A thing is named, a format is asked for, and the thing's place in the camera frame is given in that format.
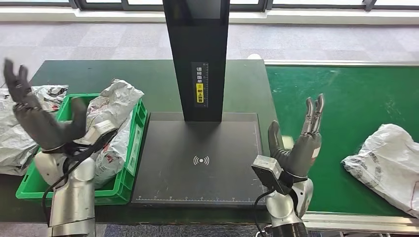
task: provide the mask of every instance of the green conveyor belt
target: green conveyor belt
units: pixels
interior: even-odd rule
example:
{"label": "green conveyor belt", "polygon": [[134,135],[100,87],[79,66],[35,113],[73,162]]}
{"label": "green conveyor belt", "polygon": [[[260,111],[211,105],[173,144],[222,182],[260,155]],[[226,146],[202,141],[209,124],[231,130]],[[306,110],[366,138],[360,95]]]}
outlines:
{"label": "green conveyor belt", "polygon": [[418,67],[268,66],[283,135],[296,139],[305,99],[324,93],[323,144],[309,173],[310,211],[408,216],[357,181],[340,162],[355,154],[383,123],[394,123],[419,141]]}

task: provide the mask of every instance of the green table surface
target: green table surface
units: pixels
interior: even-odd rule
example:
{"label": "green table surface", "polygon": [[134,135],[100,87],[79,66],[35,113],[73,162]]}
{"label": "green table surface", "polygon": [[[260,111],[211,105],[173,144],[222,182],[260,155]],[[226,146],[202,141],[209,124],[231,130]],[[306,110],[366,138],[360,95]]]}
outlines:
{"label": "green table surface", "polygon": [[[32,85],[68,84],[70,93],[99,93],[113,78],[141,89],[149,112],[178,112],[181,104],[171,60],[46,61]],[[276,119],[265,65],[262,60],[234,60],[226,65],[224,112],[257,113],[264,153],[268,154],[267,128]],[[0,222],[44,222],[40,204],[18,200],[21,177],[0,175]],[[253,223],[252,212],[237,209],[146,209],[129,205],[97,206],[96,221],[107,223]],[[267,220],[265,211],[261,220]]]}
{"label": "green table surface", "polygon": [[304,100],[325,96],[322,148],[309,172],[314,183],[309,211],[410,217],[357,181],[340,162],[357,154],[384,123],[401,126],[419,141],[419,68],[266,68],[283,135],[296,139],[304,121]]}

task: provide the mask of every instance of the wireless symbol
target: wireless symbol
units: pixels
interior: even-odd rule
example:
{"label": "wireless symbol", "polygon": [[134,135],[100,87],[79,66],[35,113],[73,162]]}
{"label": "wireless symbol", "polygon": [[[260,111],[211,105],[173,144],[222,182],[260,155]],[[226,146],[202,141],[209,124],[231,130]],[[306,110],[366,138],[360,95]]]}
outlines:
{"label": "wireless symbol", "polygon": [[198,158],[197,156],[194,157],[194,165],[198,165],[199,163],[204,163],[205,165],[210,164],[210,158],[208,156],[202,158]]}

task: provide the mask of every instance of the robotic arm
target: robotic arm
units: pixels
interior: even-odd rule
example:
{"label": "robotic arm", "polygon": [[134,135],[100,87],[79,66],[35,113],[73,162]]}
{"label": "robotic arm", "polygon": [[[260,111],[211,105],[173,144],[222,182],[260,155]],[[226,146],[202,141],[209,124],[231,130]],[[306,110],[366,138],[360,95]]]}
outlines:
{"label": "robotic arm", "polygon": [[307,177],[308,171],[321,146],[319,133],[324,97],[320,94],[315,104],[307,98],[307,113],[301,135],[291,151],[284,149],[279,124],[273,121],[268,129],[271,157],[257,156],[252,168],[268,192],[258,197],[266,198],[266,207],[272,225],[262,235],[271,232],[274,237],[305,237],[307,230],[302,216],[308,209],[313,195],[313,182]]}
{"label": "robotic arm", "polygon": [[[73,120],[58,123],[44,111],[27,81],[28,70],[20,66],[13,73],[13,63],[4,63],[4,78],[16,105],[16,119],[41,152],[34,157],[42,178],[50,185],[42,197],[49,237],[94,237],[94,168],[95,154],[116,134],[108,120],[86,133],[86,105],[80,98],[71,101]],[[73,140],[83,138],[83,144]],[[53,191],[51,215],[46,209],[46,195]]]}

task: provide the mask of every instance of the white plastic bag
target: white plastic bag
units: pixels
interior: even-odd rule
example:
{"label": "white plastic bag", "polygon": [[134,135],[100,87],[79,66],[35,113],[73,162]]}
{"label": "white plastic bag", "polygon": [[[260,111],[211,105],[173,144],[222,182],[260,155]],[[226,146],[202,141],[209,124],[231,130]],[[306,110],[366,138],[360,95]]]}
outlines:
{"label": "white plastic bag", "polygon": [[95,188],[102,187],[124,167],[128,150],[132,110],[144,95],[124,80],[113,79],[111,85],[89,103],[86,130],[99,122],[110,120],[118,127],[117,135],[96,158]]}
{"label": "white plastic bag", "polygon": [[404,129],[381,125],[342,164],[390,204],[419,218],[419,144]]}
{"label": "white plastic bag", "polygon": [[[57,111],[67,93],[67,85],[33,86],[42,108]],[[36,152],[36,143],[23,130],[13,114],[15,102],[7,88],[0,89],[0,173],[24,175],[30,164],[28,158]]]}
{"label": "white plastic bag", "polygon": [[96,168],[94,172],[95,188],[101,188],[122,170],[126,161],[126,152],[128,150],[131,116],[132,112],[129,115],[129,118],[125,120],[119,128],[117,135],[115,135],[112,141],[99,153],[98,158],[96,159]]}

